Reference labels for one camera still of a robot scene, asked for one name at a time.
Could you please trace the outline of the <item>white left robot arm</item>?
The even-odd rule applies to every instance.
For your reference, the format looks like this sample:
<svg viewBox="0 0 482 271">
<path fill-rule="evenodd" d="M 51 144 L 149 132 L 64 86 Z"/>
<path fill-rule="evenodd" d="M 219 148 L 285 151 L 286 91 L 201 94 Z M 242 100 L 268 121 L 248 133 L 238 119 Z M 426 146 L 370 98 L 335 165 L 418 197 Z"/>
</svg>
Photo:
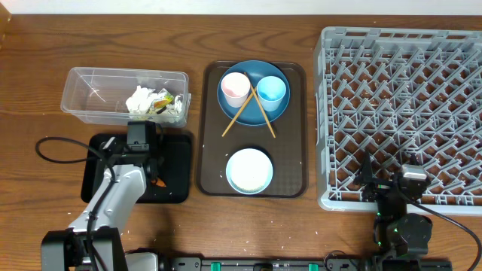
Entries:
<svg viewBox="0 0 482 271">
<path fill-rule="evenodd" d="M 133 206 L 157 177 L 156 145 L 112 137 L 99 151 L 89 147 L 105 170 L 102 183 L 83 212 L 64 230 L 41 242 L 43 270 L 161 270 L 156 252 L 126 252 L 121 243 Z"/>
</svg>

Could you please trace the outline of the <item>white paper napkin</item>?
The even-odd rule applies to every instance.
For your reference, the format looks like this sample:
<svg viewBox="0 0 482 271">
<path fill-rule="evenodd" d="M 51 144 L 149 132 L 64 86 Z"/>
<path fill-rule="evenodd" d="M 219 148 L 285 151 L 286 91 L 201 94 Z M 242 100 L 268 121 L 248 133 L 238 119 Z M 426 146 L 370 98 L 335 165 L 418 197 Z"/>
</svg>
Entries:
<svg viewBox="0 0 482 271">
<path fill-rule="evenodd" d="M 165 113 L 169 116 L 178 116 L 182 112 L 183 96 L 177 95 L 174 100 L 166 106 Z"/>
</svg>

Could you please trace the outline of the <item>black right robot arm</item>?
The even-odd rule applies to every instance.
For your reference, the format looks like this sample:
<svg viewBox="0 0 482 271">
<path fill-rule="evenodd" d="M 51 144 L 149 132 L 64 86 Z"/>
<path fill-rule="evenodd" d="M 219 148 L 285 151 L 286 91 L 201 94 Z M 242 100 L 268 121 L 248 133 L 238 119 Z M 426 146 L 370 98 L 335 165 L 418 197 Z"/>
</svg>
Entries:
<svg viewBox="0 0 482 271">
<path fill-rule="evenodd" d="M 407 206 L 420 199 L 430 183 L 415 156 L 391 178 L 384 179 L 374 174 L 371 154 L 366 151 L 354 183 L 363 187 L 363 200 L 377 204 L 374 241 L 380 254 L 374 258 L 374 264 L 382 267 L 389 261 L 417 260 L 428 254 L 432 221 L 407 211 Z"/>
</svg>

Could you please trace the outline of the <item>orange carrot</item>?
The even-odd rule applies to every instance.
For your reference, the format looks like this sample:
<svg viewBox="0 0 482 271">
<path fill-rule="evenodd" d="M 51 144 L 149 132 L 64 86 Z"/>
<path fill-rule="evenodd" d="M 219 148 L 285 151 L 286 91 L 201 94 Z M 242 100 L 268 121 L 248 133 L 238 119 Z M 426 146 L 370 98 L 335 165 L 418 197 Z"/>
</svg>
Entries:
<svg viewBox="0 0 482 271">
<path fill-rule="evenodd" d="M 151 183 L 152 183 L 153 185 L 158 186 L 158 187 L 166 187 L 165 182 L 164 182 L 162 179 L 160 179 L 160 178 L 156 178 L 156 179 L 152 180 Z"/>
</svg>

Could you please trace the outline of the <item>yellow green snack wrapper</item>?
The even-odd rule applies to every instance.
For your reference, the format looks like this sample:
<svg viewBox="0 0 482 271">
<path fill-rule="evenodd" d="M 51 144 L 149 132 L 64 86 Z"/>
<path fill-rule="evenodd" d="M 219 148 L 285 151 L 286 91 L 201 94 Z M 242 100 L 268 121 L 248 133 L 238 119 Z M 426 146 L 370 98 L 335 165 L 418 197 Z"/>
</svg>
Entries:
<svg viewBox="0 0 482 271">
<path fill-rule="evenodd" d="M 151 105 L 148 109 L 149 114 L 161 114 L 166 110 L 167 105 L 174 102 L 174 96 L 165 88 L 161 90 L 155 90 L 149 97 Z"/>
</svg>

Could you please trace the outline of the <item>white tissue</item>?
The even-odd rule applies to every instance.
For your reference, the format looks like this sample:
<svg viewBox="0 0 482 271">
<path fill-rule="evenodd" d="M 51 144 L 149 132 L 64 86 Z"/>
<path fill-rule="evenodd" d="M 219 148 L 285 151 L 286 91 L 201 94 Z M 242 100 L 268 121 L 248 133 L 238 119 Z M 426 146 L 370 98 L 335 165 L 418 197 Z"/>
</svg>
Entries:
<svg viewBox="0 0 482 271">
<path fill-rule="evenodd" d="M 154 89 L 138 85 L 125 104 L 131 114 L 146 114 L 154 100 Z"/>
</svg>

